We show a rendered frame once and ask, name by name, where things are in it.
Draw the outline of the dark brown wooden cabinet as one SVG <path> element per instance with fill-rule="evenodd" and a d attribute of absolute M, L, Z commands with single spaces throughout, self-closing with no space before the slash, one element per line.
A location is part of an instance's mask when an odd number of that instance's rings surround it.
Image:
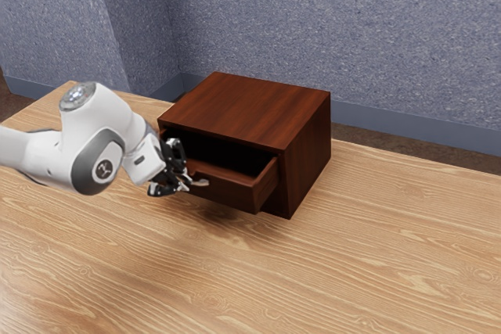
<path fill-rule="evenodd" d="M 330 93 L 214 72 L 157 119 L 187 161 L 246 167 L 276 157 L 279 184 L 258 212 L 292 218 L 331 157 Z"/>

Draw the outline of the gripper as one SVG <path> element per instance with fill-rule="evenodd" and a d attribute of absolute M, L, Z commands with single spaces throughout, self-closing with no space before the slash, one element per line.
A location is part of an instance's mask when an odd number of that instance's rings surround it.
<path fill-rule="evenodd" d="M 164 145 L 160 146 L 160 154 L 164 159 L 165 167 L 150 179 L 147 191 L 149 196 L 169 196 L 177 191 L 189 192 L 193 186 L 209 186 L 210 182 L 206 178 L 193 180 L 185 173 L 186 153 L 179 138 L 167 138 Z"/>

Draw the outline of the dark brown wooden drawer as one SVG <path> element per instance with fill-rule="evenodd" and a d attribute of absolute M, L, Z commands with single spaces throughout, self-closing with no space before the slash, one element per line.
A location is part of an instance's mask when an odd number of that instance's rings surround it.
<path fill-rule="evenodd" d="M 206 179 L 207 186 L 191 186 L 189 192 L 215 203 L 256 214 L 279 184 L 276 157 L 262 162 L 253 160 L 248 167 L 240 161 L 235 167 L 191 159 L 187 161 L 190 177 Z"/>

